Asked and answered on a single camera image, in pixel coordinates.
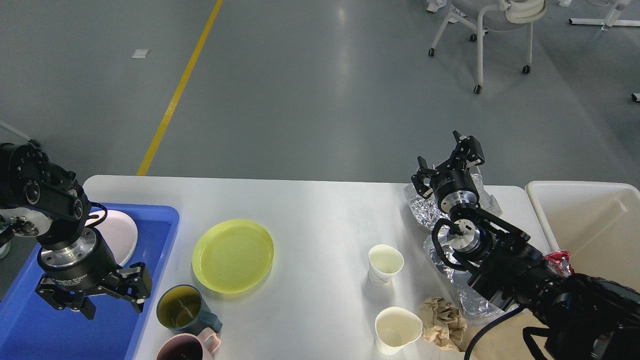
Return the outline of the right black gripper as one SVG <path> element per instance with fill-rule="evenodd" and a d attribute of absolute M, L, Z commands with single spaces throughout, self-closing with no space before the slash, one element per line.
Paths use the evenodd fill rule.
<path fill-rule="evenodd" d="M 482 145 L 475 137 L 464 136 L 457 130 L 453 130 L 452 134 L 456 145 L 446 160 L 448 170 L 437 174 L 437 169 L 430 168 L 425 158 L 418 156 L 418 169 L 412 175 L 416 193 L 423 199 L 429 199 L 434 194 L 441 211 L 450 211 L 460 204 L 478 206 L 480 195 L 469 169 L 486 162 Z"/>

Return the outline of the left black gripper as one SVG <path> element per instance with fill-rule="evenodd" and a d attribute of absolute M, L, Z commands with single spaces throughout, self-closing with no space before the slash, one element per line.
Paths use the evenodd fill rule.
<path fill-rule="evenodd" d="M 37 256 L 42 275 L 35 293 L 55 310 L 80 312 L 87 320 L 95 317 L 96 306 L 89 296 L 108 295 L 128 302 L 142 313 L 151 296 L 153 280 L 144 262 L 121 268 L 101 233 L 85 227 L 66 248 L 41 247 Z"/>

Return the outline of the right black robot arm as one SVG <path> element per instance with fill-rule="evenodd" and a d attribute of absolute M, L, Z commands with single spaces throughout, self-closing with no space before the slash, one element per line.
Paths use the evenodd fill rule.
<path fill-rule="evenodd" d="M 453 131 L 450 157 L 430 168 L 418 157 L 411 176 L 421 198 L 434 198 L 444 213 L 430 233 L 439 259 L 448 268 L 468 272 L 468 285 L 506 313 L 480 330 L 465 358 L 483 335 L 530 310 L 543 327 L 526 326 L 523 340 L 536 360 L 545 358 L 535 337 L 555 360 L 630 360 L 639 354 L 639 294 L 598 276 L 554 271 L 530 244 L 530 235 L 484 210 L 470 169 L 485 163 L 473 136 Z"/>

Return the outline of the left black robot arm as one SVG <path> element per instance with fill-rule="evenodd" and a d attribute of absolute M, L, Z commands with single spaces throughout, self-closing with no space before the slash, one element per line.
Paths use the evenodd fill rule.
<path fill-rule="evenodd" d="M 73 171 L 54 164 L 34 142 L 0 146 L 1 244 L 34 237 L 43 271 L 35 292 L 55 310 L 91 321 L 93 296 L 122 299 L 142 313 L 153 289 L 144 262 L 124 268 L 98 226 L 107 208 L 92 202 Z"/>

